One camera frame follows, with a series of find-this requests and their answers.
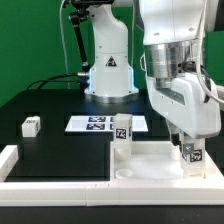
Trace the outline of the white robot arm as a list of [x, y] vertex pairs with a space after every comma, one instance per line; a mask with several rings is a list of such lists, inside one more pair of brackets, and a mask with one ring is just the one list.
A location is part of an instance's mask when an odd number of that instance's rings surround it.
[[[217, 87], [201, 66], [204, 34], [214, 26], [218, 1], [137, 0], [149, 100], [184, 155], [203, 151], [204, 141], [221, 129]], [[95, 63], [85, 93], [101, 102], [121, 101], [137, 91], [125, 58], [127, 28], [110, 5], [94, 4], [89, 11]]]

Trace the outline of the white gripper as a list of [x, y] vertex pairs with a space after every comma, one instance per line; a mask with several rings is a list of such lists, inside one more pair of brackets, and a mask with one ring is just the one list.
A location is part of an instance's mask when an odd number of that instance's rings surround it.
[[[184, 72], [171, 81], [168, 89], [158, 89], [156, 79], [146, 75], [146, 84], [152, 108], [168, 121], [170, 141], [180, 146], [180, 130], [194, 139], [219, 134], [221, 115], [219, 105], [212, 99], [204, 102], [206, 93], [195, 73]], [[193, 143], [184, 143], [184, 155], [194, 152]]]

